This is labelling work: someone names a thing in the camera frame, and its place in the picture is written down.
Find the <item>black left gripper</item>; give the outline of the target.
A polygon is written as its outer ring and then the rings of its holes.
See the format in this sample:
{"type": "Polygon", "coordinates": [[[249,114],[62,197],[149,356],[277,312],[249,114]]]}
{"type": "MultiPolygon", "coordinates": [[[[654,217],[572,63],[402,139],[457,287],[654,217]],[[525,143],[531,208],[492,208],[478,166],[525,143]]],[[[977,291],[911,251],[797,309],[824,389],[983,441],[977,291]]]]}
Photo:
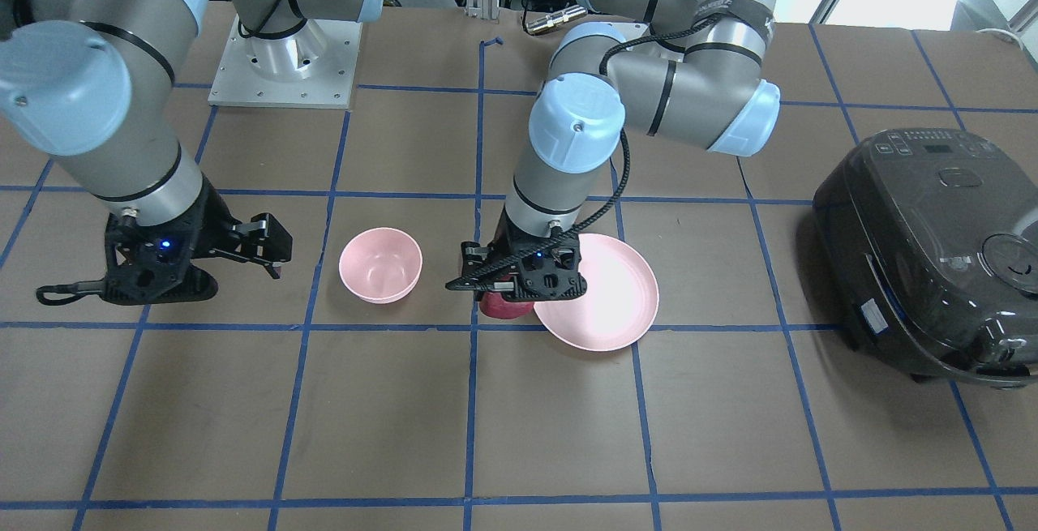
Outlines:
{"type": "Polygon", "coordinates": [[[507,302],[574,301],[588,291],[579,272],[581,243],[578,234],[588,221],[561,231],[550,227],[541,237],[520,229],[501,216],[488,246],[463,242],[459,276],[445,284],[452,291],[499,294],[507,302]]]}

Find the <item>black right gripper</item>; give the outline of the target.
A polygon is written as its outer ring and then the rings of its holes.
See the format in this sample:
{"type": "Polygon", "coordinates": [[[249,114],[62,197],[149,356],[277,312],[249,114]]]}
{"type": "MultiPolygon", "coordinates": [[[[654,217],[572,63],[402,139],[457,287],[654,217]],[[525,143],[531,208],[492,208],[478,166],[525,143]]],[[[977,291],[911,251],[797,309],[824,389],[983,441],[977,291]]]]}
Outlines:
{"type": "Polygon", "coordinates": [[[204,179],[195,202],[167,223],[144,227],[130,216],[109,216],[104,250],[106,272],[100,280],[40,286],[40,305],[64,306],[85,296],[119,306],[207,301],[218,283],[194,260],[255,263],[279,280],[292,259],[293,237],[269,212],[240,223],[204,179]]]}

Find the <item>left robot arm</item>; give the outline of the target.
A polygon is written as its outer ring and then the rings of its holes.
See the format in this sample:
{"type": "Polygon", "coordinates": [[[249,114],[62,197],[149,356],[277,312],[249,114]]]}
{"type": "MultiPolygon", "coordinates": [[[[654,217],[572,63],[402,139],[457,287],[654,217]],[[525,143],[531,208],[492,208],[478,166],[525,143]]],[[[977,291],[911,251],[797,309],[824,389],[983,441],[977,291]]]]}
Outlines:
{"type": "Polygon", "coordinates": [[[776,0],[577,0],[612,22],[568,30],[535,97],[526,144],[494,237],[465,242],[446,284],[482,301],[571,301],[586,292],[579,234],[631,170],[628,135],[753,156],[774,131],[781,91],[762,77],[776,0]]]}

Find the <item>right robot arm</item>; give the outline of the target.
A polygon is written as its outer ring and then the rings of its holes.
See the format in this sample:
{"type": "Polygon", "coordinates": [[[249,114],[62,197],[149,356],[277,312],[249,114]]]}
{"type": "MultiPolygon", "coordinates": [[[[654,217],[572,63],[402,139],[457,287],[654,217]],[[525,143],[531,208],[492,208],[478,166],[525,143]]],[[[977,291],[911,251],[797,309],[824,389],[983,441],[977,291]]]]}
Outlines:
{"type": "MultiPolygon", "coordinates": [[[[361,24],[383,0],[231,0],[210,101],[344,109],[361,24]]],[[[109,211],[100,280],[37,289],[42,305],[207,301],[195,261],[281,275],[293,239],[270,213],[239,221],[164,109],[208,0],[2,0],[2,114],[109,211]]]]}

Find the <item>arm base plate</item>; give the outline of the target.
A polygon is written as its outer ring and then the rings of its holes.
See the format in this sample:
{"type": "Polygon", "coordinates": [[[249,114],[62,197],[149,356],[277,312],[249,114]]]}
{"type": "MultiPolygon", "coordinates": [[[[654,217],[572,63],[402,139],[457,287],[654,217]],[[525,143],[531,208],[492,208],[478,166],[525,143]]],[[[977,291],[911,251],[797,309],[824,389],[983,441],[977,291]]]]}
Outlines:
{"type": "Polygon", "coordinates": [[[208,102],[266,109],[348,109],[363,24],[311,19],[280,40],[245,39],[234,19],[208,102]]]}

